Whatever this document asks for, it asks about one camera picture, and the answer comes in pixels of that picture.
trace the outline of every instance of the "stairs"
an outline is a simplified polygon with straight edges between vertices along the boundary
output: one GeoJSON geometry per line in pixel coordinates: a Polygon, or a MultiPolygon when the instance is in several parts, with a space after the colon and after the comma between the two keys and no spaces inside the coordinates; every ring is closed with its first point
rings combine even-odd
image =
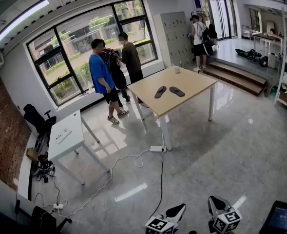
{"type": "Polygon", "coordinates": [[[255,96],[261,94],[267,82],[259,76],[216,61],[211,62],[208,67],[203,70],[203,73],[226,81],[255,96]]]}

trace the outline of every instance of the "white shirt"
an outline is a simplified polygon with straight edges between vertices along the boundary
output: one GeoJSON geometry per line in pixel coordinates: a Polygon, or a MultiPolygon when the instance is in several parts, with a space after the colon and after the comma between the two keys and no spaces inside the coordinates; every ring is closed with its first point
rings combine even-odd
{"type": "Polygon", "coordinates": [[[198,45],[202,43],[202,40],[200,37],[202,36],[204,30],[206,29],[206,25],[202,23],[201,21],[195,22],[193,24],[193,27],[195,28],[195,34],[194,34],[194,45],[198,45]]]}

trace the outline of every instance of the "person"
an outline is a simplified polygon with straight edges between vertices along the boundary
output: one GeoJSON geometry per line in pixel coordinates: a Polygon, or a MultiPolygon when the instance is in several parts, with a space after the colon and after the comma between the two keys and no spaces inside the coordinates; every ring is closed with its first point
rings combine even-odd
{"type": "Polygon", "coordinates": [[[103,94],[105,100],[109,104],[109,116],[108,121],[112,124],[118,124],[119,121],[113,116],[114,110],[117,111],[117,117],[122,118],[129,111],[121,111],[117,103],[118,93],[115,88],[113,79],[105,66],[103,60],[99,56],[99,53],[103,51],[103,42],[101,39],[94,39],[91,43],[93,49],[92,54],[89,57],[89,69],[91,78],[93,80],[96,93],[103,94]]]}
{"type": "MultiPolygon", "coordinates": [[[[128,35],[122,32],[118,35],[119,42],[123,45],[122,57],[118,54],[114,54],[122,63],[126,64],[128,70],[129,78],[131,83],[135,83],[143,79],[143,74],[141,70],[141,62],[139,59],[138,51],[132,42],[128,42],[128,35]]],[[[142,100],[138,98],[138,102],[148,108],[142,100]]]]}
{"type": "Polygon", "coordinates": [[[192,25],[192,32],[191,37],[193,39],[193,50],[196,58],[196,68],[193,70],[200,70],[202,71],[206,68],[206,60],[207,55],[204,49],[204,44],[202,41],[202,35],[204,30],[206,29],[206,25],[198,20],[197,15],[192,15],[193,25],[192,25]],[[203,66],[201,68],[201,56],[203,58],[203,66]]]}
{"type": "MultiPolygon", "coordinates": [[[[101,41],[103,43],[104,49],[102,53],[99,53],[99,56],[101,57],[106,67],[108,68],[116,88],[118,88],[121,91],[123,98],[126,99],[126,103],[129,104],[131,102],[130,102],[130,96],[127,94],[126,91],[127,82],[124,73],[120,70],[118,60],[114,56],[114,50],[105,48],[105,41],[104,40],[101,41]]],[[[119,98],[117,102],[121,111],[125,111],[123,108],[123,104],[120,102],[119,98]]]]}

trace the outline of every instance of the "table leg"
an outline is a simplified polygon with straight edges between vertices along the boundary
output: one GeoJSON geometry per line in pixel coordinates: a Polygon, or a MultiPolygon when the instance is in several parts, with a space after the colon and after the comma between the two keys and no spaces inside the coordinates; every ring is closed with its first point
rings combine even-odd
{"type": "Polygon", "coordinates": [[[84,124],[84,126],[87,128],[88,132],[91,134],[92,137],[94,137],[94,139],[96,140],[97,143],[100,142],[100,140],[95,136],[95,134],[93,133],[93,131],[90,129],[90,127],[88,126],[88,124],[86,123],[86,121],[84,120],[84,118],[80,115],[81,118],[81,122],[84,124]]]}
{"type": "Polygon", "coordinates": [[[90,150],[89,147],[88,147],[85,143],[82,144],[82,147],[85,149],[85,151],[86,151],[105,171],[107,171],[107,172],[110,171],[110,169],[107,168],[107,167],[102,163],[102,161],[99,159],[99,157],[98,157],[96,154],[94,154],[93,151],[90,150]]]}
{"type": "Polygon", "coordinates": [[[70,176],[73,180],[76,180],[78,183],[82,185],[85,184],[84,181],[81,181],[78,177],[76,177],[72,172],[70,172],[67,168],[65,168],[58,160],[53,161],[54,164],[59,167],[66,175],[70,176]]]}
{"type": "Polygon", "coordinates": [[[141,108],[140,108],[140,106],[139,106],[138,98],[137,98],[137,96],[136,96],[132,91],[131,91],[131,93],[132,93],[132,95],[133,95],[134,102],[135,102],[135,105],[136,105],[136,107],[137,107],[137,109],[138,109],[138,112],[139,112],[139,114],[140,114],[141,120],[144,120],[143,113],[142,113],[141,108]]]}
{"type": "Polygon", "coordinates": [[[210,109],[208,115],[209,121],[212,120],[214,98],[215,98],[215,84],[210,88],[210,109]]]}
{"type": "Polygon", "coordinates": [[[171,151],[172,144],[171,144],[171,140],[169,138],[169,133],[168,133],[168,129],[167,129],[167,123],[165,120],[165,116],[161,116],[159,118],[159,121],[161,123],[161,128],[163,130],[163,136],[164,136],[166,148],[168,149],[168,151],[171,151]]]}

